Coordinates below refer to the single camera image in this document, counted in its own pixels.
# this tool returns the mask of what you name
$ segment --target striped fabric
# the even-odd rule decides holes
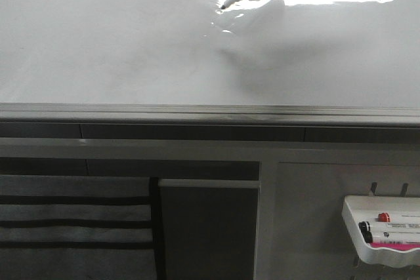
[[[163,279],[153,187],[149,178],[0,175],[0,279]]]

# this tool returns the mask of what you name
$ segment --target whiteboard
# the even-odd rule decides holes
[[[418,0],[0,0],[0,103],[416,107]]]

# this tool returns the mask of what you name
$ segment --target white plastic holder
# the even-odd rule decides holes
[[[396,250],[386,247],[373,248],[364,241],[359,222],[374,220],[382,212],[420,212],[420,198],[346,196],[343,218],[359,258],[367,264],[382,264],[393,268],[420,266],[420,248]]]

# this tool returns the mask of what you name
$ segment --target gray fabric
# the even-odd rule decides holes
[[[0,176],[0,195],[133,197],[148,178]],[[150,206],[0,205],[0,220],[150,220]],[[150,229],[0,228],[0,241],[145,242]],[[0,249],[1,280],[155,280],[153,250]]]

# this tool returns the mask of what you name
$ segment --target marker tray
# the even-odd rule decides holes
[[[420,212],[420,198],[346,196],[343,218],[359,258],[367,264],[382,264],[393,268],[410,265],[420,266],[420,248],[396,250],[385,247],[373,248],[364,241],[359,222],[375,221],[382,212]]]

